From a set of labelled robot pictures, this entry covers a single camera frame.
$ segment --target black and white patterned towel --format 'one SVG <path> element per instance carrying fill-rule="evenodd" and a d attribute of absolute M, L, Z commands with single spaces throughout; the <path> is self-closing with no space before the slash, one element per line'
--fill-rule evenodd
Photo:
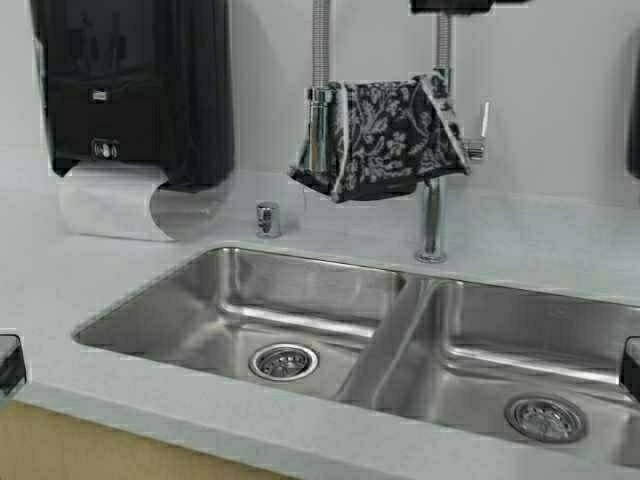
<path fill-rule="evenodd" d="M 332 84 L 333 164 L 318 181 L 302 170 L 292 178 L 335 202 L 408 194 L 420 181 L 467 173 L 466 152 L 438 72 L 408 82 Z"/>

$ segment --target gray countertop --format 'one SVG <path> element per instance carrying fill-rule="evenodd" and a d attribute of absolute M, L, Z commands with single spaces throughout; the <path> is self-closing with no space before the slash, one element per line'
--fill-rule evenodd
<path fill-rule="evenodd" d="M 0 192 L 3 333 L 22 338 L 21 401 L 308 479 L 626 479 L 638 472 L 76 344 L 78 326 L 210 249 L 232 246 L 640 306 L 640 211 L 453 190 L 451 260 L 413 261 L 416 200 L 336 207 L 240 173 L 210 232 L 151 244 L 74 236 L 55 190 Z M 254 235 L 256 200 L 285 236 Z"/>

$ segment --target drain strainer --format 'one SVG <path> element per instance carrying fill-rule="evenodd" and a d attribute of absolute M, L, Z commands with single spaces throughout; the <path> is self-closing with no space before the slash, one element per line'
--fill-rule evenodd
<path fill-rule="evenodd" d="M 513 428 L 543 443 L 574 443 L 587 434 L 582 411 L 561 398 L 524 396 L 513 399 L 505 410 Z"/>
<path fill-rule="evenodd" d="M 293 382 L 318 368 L 318 354 L 308 347 L 281 343 L 258 350 L 249 367 L 260 378 L 273 382 Z"/>

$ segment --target sink basin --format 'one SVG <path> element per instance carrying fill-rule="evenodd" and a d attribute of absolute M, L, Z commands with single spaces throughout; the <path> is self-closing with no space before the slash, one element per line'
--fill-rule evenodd
<path fill-rule="evenodd" d="M 374 338 L 343 400 L 640 467 L 640 405 L 619 385 L 640 309 L 417 277 L 403 296 L 402 336 L 389 345 L 379 331 L 387 340 Z"/>
<path fill-rule="evenodd" d="M 240 249 L 210 252 L 77 342 L 640 468 L 619 383 L 640 309 Z"/>
<path fill-rule="evenodd" d="M 222 249 L 81 328 L 75 340 L 332 399 L 404 284 L 394 272 Z"/>

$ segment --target paper towel dispenser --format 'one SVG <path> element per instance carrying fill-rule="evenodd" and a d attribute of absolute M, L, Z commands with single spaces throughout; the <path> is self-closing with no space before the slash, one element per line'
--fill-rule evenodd
<path fill-rule="evenodd" d="M 157 164 L 202 190 L 233 168 L 228 0 L 31 0 L 53 170 Z"/>
<path fill-rule="evenodd" d="M 636 67 L 635 94 L 631 104 L 631 123 L 629 125 L 629 148 L 627 167 L 629 172 L 640 179 L 640 55 Z"/>

